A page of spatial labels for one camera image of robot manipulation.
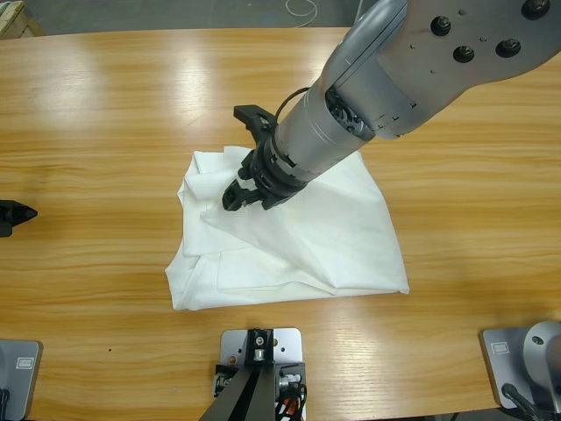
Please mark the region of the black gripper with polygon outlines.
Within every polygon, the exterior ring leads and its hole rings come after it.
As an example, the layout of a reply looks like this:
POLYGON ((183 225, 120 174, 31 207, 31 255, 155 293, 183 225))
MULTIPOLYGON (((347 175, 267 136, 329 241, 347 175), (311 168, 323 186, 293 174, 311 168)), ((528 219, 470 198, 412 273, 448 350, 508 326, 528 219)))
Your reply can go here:
POLYGON ((257 147, 242 160, 238 176, 225 189, 222 196, 225 211, 239 211, 255 202, 261 202, 267 211, 307 186, 307 182, 282 171, 283 160, 274 151, 270 138, 277 125, 273 114, 249 104, 234 106, 233 117, 245 125, 257 147))

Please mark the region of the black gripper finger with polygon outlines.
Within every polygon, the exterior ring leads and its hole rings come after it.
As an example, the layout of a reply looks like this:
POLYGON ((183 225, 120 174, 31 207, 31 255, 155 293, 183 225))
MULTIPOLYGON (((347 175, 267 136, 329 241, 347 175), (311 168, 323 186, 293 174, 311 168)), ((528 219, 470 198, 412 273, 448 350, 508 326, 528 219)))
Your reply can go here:
POLYGON ((1 200, 0 237, 10 237, 14 226, 21 225, 37 216, 38 212, 27 205, 14 200, 1 200))

